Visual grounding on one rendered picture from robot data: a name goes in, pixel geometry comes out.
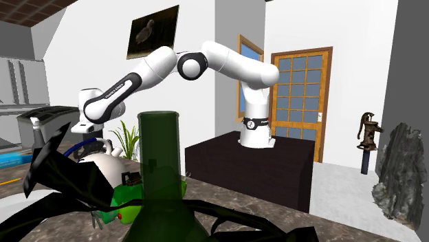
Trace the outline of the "black leafy plant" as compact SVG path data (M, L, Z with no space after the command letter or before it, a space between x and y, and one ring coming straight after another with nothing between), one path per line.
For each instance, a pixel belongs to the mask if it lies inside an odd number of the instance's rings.
M57 192L38 200L0 223L0 242L19 242L44 219L70 212L110 212L113 187L93 162L76 163L57 151L67 125L35 150L23 190L29 195L40 183ZM202 200L183 199L208 233L206 242L319 242L314 227L284 232L265 218ZM143 199L122 204L143 206Z

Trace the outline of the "green potted plant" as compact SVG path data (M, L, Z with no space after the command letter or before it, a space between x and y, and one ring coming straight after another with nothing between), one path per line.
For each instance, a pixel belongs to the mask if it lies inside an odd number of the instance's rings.
M124 155L122 156L125 159L137 161L136 145L139 142L139 129L133 127L131 130L128 130L125 123L121 120L121 126L116 130L111 130L112 133L118 138Z

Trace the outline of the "grey appliance with dark top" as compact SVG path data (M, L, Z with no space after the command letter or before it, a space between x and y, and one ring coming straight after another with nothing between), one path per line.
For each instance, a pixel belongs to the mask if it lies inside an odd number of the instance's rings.
M16 119L19 126L21 146L24 148L30 148L34 143L32 123L30 121L31 117L35 117L40 120L41 132L45 141L48 141L57 129L70 122L70 127L63 140L72 143L82 142L82 134L71 132L71 128L79 121L79 116L80 112L78 107L68 106L41 107L19 115Z

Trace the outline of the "grey bottle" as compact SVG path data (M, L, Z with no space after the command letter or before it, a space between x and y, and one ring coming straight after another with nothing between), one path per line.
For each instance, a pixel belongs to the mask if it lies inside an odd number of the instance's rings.
M34 151L35 149L42 148L45 145L45 140L41 131L40 120L36 117L31 117L30 121L33 128L34 143L32 145L32 150Z

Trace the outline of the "bright green toy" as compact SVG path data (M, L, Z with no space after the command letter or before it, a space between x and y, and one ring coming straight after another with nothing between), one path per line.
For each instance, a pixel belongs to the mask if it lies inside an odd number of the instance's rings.
M120 184L114 188L111 206L121 206L133 199L142 198L142 184L132 186ZM141 206L127 206L110 212L98 211L98 213L104 224L108 224L115 219L119 219L121 224L130 224L134 222L140 210Z

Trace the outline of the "dark green glass bottle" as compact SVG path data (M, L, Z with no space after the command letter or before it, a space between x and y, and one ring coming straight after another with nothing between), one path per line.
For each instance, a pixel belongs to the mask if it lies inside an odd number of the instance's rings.
M182 201L178 113L137 118L144 205L122 242L206 242L207 231Z

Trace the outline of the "blue box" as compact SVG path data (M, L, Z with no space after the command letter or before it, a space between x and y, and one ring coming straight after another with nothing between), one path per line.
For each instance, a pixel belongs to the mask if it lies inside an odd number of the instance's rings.
M27 164L31 161L31 150L0 154L0 169Z

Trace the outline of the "white plate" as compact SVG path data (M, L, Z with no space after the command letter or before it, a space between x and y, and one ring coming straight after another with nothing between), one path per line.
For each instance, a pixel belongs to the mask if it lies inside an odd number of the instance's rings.
M51 193L57 193L57 190L33 190L29 197L22 192L0 199L0 223Z

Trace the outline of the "grey refrigerator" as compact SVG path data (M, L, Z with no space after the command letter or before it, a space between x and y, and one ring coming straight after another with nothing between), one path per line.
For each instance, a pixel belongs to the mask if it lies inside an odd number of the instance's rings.
M0 149L20 146L19 115L49 104L43 61L0 56Z

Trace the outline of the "dark robot stand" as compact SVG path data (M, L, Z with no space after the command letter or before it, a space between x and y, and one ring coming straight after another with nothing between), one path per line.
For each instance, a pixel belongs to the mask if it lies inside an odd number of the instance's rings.
M277 137L273 148L247 148L232 131L185 148L193 179L309 212L315 142Z

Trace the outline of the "wooden framed window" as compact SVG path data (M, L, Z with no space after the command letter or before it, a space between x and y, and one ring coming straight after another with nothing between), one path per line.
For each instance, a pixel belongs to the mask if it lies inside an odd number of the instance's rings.
M237 48L239 54L257 60L263 61L263 50L245 38L243 35L237 35ZM242 122L245 113L245 98L243 88L239 81L236 82L236 122Z

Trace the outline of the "wooden door with glass panes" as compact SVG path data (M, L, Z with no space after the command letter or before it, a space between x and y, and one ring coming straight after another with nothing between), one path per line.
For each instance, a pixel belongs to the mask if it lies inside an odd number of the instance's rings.
M272 134L314 142L318 163L325 143L332 53L332 47L320 47L271 55L280 72L269 95Z

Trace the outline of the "rusty hand water pump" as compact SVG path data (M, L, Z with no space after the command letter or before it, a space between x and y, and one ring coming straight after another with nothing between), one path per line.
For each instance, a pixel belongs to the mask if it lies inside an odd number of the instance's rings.
M360 139L361 132L364 132L363 140L357 146L358 149L363 150L361 165L361 174L363 175L368 174L370 152L377 150L377 145L374 142L375 133L384 132L383 128L379 126L378 122L372 121L373 116L374 114L371 112L366 112L362 115L360 120L360 128L357 134L357 139Z

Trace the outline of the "grey green rock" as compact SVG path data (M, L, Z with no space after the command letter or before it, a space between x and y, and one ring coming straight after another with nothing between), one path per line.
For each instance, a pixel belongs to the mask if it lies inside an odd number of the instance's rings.
M374 203L387 219L418 230L424 210L423 187L428 181L421 131L399 123L383 148Z

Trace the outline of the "dark wall picture of bird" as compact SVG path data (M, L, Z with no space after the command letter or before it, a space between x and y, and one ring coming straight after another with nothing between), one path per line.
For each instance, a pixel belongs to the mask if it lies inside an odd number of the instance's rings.
M126 58L145 57L162 46L173 49L178 14L179 5L174 5L133 20Z

